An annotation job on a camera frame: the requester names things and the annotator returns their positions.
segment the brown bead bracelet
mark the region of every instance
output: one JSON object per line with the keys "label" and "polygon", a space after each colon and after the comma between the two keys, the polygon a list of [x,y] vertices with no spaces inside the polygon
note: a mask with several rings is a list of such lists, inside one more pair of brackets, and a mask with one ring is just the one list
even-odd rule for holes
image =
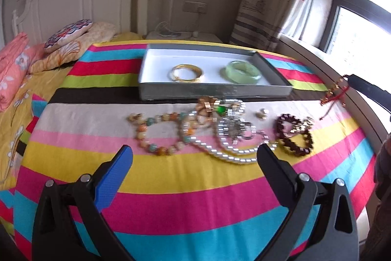
{"label": "brown bead bracelet", "polygon": [[[289,137],[288,134],[283,131],[284,129],[284,122],[290,122],[295,126],[300,126],[302,129],[300,130],[291,130],[291,132],[300,132],[305,140],[305,143],[307,147],[302,148],[298,146],[295,142],[293,142]],[[309,132],[309,127],[304,125],[304,122],[299,120],[298,118],[294,117],[290,114],[281,114],[280,117],[277,118],[276,121],[276,132],[277,137],[281,140],[282,144],[288,148],[291,152],[298,156],[305,156],[311,153],[313,150],[313,140],[311,133]]]}

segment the tray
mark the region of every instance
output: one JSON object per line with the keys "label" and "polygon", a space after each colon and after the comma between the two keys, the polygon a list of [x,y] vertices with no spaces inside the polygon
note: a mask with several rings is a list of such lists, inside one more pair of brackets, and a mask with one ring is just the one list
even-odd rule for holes
{"label": "tray", "polygon": [[[262,78],[255,85],[232,83],[224,68],[232,60],[248,61],[256,66]],[[199,83],[180,83],[171,79],[171,69],[178,64],[193,64],[204,76]],[[178,70],[190,79],[190,70]],[[138,78],[142,100],[197,99],[200,96],[255,98],[286,97],[292,85],[258,52],[219,45],[150,44]]]}

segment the electrical socket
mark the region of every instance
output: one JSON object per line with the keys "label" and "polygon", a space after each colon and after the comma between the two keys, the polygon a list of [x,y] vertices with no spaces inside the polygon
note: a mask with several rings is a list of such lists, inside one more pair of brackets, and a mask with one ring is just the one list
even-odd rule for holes
{"label": "electrical socket", "polygon": [[183,11],[188,11],[190,13],[206,13],[206,10],[208,9],[208,4],[205,2],[198,2],[198,1],[190,1],[185,0],[183,3]]}

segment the blue gripper pad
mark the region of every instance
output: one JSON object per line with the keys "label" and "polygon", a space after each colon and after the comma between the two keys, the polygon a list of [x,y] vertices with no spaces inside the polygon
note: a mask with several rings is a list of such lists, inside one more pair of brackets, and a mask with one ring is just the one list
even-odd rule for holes
{"label": "blue gripper pad", "polygon": [[124,145],[118,153],[120,155],[95,187],[94,203],[99,212],[111,205],[115,194],[133,163],[133,151],[129,146]]}

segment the green bangle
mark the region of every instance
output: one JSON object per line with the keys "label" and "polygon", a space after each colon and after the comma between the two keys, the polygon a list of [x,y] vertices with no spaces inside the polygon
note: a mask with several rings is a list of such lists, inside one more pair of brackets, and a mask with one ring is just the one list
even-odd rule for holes
{"label": "green bangle", "polygon": [[231,61],[225,67],[226,76],[239,84],[257,84],[261,72],[249,62]]}

